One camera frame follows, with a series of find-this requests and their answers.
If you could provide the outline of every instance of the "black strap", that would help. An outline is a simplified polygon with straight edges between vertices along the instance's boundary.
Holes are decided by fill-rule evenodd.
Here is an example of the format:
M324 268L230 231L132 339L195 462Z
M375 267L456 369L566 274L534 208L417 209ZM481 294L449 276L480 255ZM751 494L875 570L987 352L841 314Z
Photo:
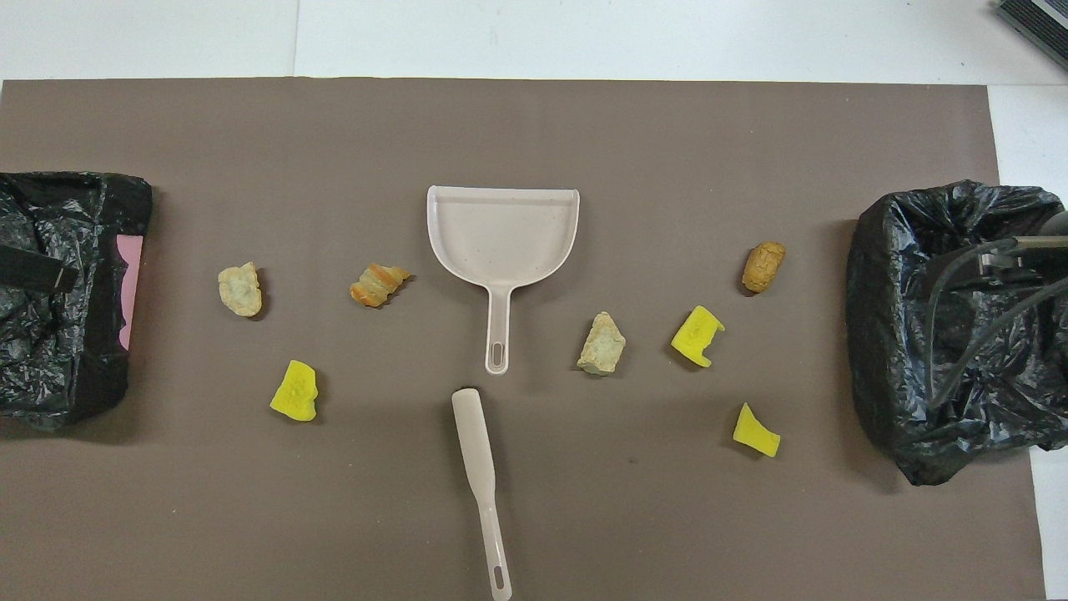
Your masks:
M78 269L59 258L0 244L0 285L54 294L70 291L77 279Z

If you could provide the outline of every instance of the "white floor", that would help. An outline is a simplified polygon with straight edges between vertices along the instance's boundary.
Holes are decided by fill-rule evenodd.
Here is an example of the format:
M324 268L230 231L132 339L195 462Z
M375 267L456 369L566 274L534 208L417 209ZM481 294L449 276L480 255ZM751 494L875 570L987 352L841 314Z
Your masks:
M986 84L1002 181L1068 196L1068 70L988 0L0 0L0 81L288 75ZM1068 598L1068 450L1032 459Z

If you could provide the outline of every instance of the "white dustpan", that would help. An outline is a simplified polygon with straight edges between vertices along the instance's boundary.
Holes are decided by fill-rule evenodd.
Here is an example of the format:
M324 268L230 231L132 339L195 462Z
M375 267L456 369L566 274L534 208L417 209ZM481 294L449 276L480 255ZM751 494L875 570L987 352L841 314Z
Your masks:
M430 186L426 225L438 260L489 291L486 371L504 374L512 290L564 264L579 225L579 190Z

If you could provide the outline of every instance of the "white plastic handle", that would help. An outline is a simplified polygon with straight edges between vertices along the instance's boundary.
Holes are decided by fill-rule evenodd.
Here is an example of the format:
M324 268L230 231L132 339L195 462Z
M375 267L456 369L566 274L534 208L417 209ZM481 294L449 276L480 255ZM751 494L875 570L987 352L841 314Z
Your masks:
M482 541L486 547L486 567L489 569L493 601L507 601L512 599L512 581L508 579L508 563L504 559L504 540L497 520L497 507L480 507L478 519L482 521Z
M489 288L489 319L486 325L486 371L501 376L508 371L508 317L512 290Z

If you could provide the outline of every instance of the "plastic bag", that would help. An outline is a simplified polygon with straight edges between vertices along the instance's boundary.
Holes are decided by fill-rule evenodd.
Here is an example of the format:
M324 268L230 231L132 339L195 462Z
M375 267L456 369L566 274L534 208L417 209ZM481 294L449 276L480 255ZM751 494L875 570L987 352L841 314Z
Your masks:
M123 398L127 265L115 236L144 235L151 213L140 177L0 173L0 244L77 269L65 294L0 285L0 416L56 430Z
M853 404L868 439L913 485L945 483L990 452L1068 443L1064 295L1009 318L987 343L979 339L991 334L991 322L1034 286L938 295L930 365L934 390L952 393L943 402L928 394L924 329L931 260L980 242L1034 235L1062 210L1057 196L1041 188L964 180L891 193L861 215L846 282ZM980 350L963 360L973 344ZM947 382L958 361L967 367Z

